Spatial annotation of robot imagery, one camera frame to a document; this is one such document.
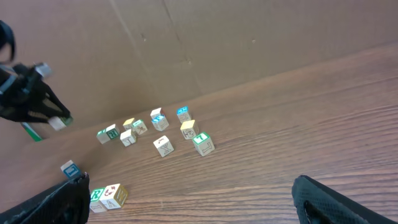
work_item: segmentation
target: blue and white block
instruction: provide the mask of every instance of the blue and white block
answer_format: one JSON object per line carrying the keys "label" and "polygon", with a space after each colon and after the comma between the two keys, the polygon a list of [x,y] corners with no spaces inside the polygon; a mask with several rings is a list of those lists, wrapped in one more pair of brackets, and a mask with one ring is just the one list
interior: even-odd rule
{"label": "blue and white block", "polygon": [[169,122],[164,115],[159,115],[156,118],[152,119],[152,124],[158,131],[163,131],[169,126]]}
{"label": "blue and white block", "polygon": [[73,179],[80,175],[80,169],[71,160],[61,166],[61,170],[69,179]]}
{"label": "blue and white block", "polygon": [[184,106],[180,109],[177,110],[177,116],[178,119],[180,120],[181,123],[184,123],[184,121],[190,121],[192,120],[192,117],[189,113],[189,109],[187,106]]}

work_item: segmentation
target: wooden block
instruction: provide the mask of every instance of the wooden block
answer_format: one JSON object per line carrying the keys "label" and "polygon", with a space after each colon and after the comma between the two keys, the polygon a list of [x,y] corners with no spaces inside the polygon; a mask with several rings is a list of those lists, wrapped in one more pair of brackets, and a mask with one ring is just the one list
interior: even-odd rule
{"label": "wooden block", "polygon": [[62,165],[61,170],[69,179],[73,179],[80,175],[80,169],[72,160],[69,160],[66,164]]}
{"label": "wooden block", "polygon": [[185,139],[193,139],[199,134],[199,128],[195,120],[184,121],[180,129]]}
{"label": "wooden block", "polygon": [[121,208],[128,194],[121,184],[113,184],[105,187],[104,193],[99,200],[107,209]]}
{"label": "wooden block", "polygon": [[105,188],[94,189],[91,193],[90,209],[95,213],[106,212],[108,209],[100,201],[101,195],[104,193]]}
{"label": "wooden block", "polygon": [[132,129],[132,124],[134,123],[134,118],[128,119],[124,122],[123,127],[127,131],[128,129]]}
{"label": "wooden block", "polygon": [[53,127],[54,130],[59,131],[63,128],[69,126],[73,121],[72,117],[69,118],[60,118],[60,117],[52,117],[49,119],[49,124]]}
{"label": "wooden block", "polygon": [[150,116],[151,116],[152,119],[155,119],[155,118],[156,118],[157,116],[159,116],[159,115],[164,115],[164,112],[163,112],[162,108],[154,109],[154,110],[150,113]]}
{"label": "wooden block", "polygon": [[138,135],[141,135],[141,134],[143,134],[144,132],[146,132],[148,130],[147,126],[145,125],[145,123],[144,123],[144,121],[142,119],[134,122],[132,124],[132,128],[133,128],[133,130],[135,130],[135,132]]}
{"label": "wooden block", "polygon": [[158,131],[163,131],[169,126],[169,122],[167,121],[164,115],[159,115],[152,120],[152,124]]}
{"label": "wooden block", "polygon": [[110,141],[111,138],[106,134],[106,129],[102,131],[98,131],[97,133],[97,138],[101,144],[106,143],[107,141]]}
{"label": "wooden block", "polygon": [[123,132],[120,135],[120,140],[123,142],[124,146],[129,146],[131,144],[136,143],[137,138],[136,135],[134,134],[134,131],[131,129],[128,129],[127,131]]}
{"label": "wooden block", "polygon": [[165,157],[170,154],[170,152],[174,151],[172,144],[166,136],[162,136],[158,140],[154,141],[154,145],[162,157]]}
{"label": "wooden block", "polygon": [[198,134],[192,141],[195,149],[201,156],[205,156],[215,149],[213,141],[211,141],[210,136],[206,132]]}
{"label": "wooden block", "polygon": [[178,109],[177,116],[181,123],[184,123],[184,121],[190,121],[192,119],[187,106]]}
{"label": "wooden block", "polygon": [[112,124],[111,126],[105,129],[106,134],[109,136],[110,139],[114,139],[120,135],[120,130],[116,126],[116,124]]}

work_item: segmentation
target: wood grain surface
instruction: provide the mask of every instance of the wood grain surface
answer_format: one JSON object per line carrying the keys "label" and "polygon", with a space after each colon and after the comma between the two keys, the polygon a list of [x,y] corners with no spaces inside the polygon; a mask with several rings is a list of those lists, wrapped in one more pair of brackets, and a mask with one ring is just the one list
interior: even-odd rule
{"label": "wood grain surface", "polygon": [[[113,122],[28,145],[0,158],[0,209],[65,179],[60,166],[72,159],[91,189],[129,191],[122,209],[92,213],[92,223],[298,223],[300,174],[398,221],[397,62],[392,44],[166,106],[163,132],[149,111],[135,114],[149,131],[129,147],[97,141]],[[205,157],[179,130],[184,105],[216,146]],[[152,142],[163,135],[175,150],[161,158]]]}

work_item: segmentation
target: cube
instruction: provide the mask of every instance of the cube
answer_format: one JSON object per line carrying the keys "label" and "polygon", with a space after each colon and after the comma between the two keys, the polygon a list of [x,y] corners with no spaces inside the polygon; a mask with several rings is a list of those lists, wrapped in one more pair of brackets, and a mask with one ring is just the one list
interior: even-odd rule
{"label": "cube", "polygon": [[190,121],[192,119],[187,106],[178,109],[177,116],[181,123],[184,123],[184,121]]}
{"label": "cube", "polygon": [[180,129],[185,139],[193,139],[199,134],[199,128],[195,120],[184,121]]}
{"label": "cube", "polygon": [[151,116],[152,119],[155,119],[155,118],[156,118],[157,116],[159,116],[159,115],[164,115],[164,112],[163,112],[162,108],[154,109],[154,110],[150,113],[150,116]]}
{"label": "cube", "polygon": [[54,130],[59,131],[63,128],[69,126],[73,121],[72,117],[69,118],[60,118],[60,117],[52,117],[49,119],[49,124],[53,127]]}
{"label": "cube", "polygon": [[73,179],[80,175],[80,169],[72,160],[69,160],[66,164],[62,165],[61,170],[69,179]]}
{"label": "cube", "polygon": [[107,141],[110,141],[111,138],[106,134],[106,129],[102,131],[98,131],[97,133],[97,138],[101,144],[106,143]]}
{"label": "cube", "polygon": [[137,138],[134,131],[128,129],[120,135],[120,140],[122,140],[124,146],[128,147],[129,145],[136,143]]}
{"label": "cube", "polygon": [[198,136],[194,137],[192,141],[195,145],[195,149],[199,154],[201,154],[201,156],[205,156],[214,150],[214,144],[206,132],[198,134]]}
{"label": "cube", "polygon": [[166,136],[162,136],[158,140],[154,141],[154,145],[162,157],[165,157],[174,151],[172,144]]}
{"label": "cube", "polygon": [[169,126],[169,122],[167,121],[164,115],[159,115],[152,120],[152,124],[158,131],[163,131]]}
{"label": "cube", "polygon": [[132,124],[134,123],[134,118],[128,119],[124,122],[123,127],[127,131],[128,129],[132,129]]}
{"label": "cube", "polygon": [[111,126],[105,129],[106,134],[109,136],[110,139],[114,139],[120,135],[120,130],[116,126],[116,124],[112,124]]}
{"label": "cube", "polygon": [[144,123],[144,121],[142,119],[134,122],[132,124],[132,128],[133,128],[133,130],[136,131],[136,133],[138,135],[141,135],[141,134],[143,134],[144,132],[146,132],[148,130],[147,126],[145,125],[145,123]]}
{"label": "cube", "polygon": [[113,184],[105,187],[104,193],[99,200],[107,209],[121,208],[128,194],[121,184]]}
{"label": "cube", "polygon": [[108,209],[100,201],[101,195],[104,193],[105,188],[94,189],[91,193],[90,209],[95,213],[106,212]]}

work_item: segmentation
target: wooden floor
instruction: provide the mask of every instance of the wooden floor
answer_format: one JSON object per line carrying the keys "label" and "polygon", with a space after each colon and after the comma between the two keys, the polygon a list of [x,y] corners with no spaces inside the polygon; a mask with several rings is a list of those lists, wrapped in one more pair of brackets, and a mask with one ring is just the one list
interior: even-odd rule
{"label": "wooden floor", "polygon": [[[216,146],[206,157],[180,132],[184,105]],[[109,122],[2,156],[1,211],[63,180],[60,166],[72,159],[91,189],[129,191],[123,209],[92,213],[93,223],[297,223],[291,187],[300,174],[398,221],[398,45],[164,109],[164,132],[148,111],[135,115],[150,130],[130,147],[97,141]],[[164,134],[175,151],[161,158],[152,142]]]}

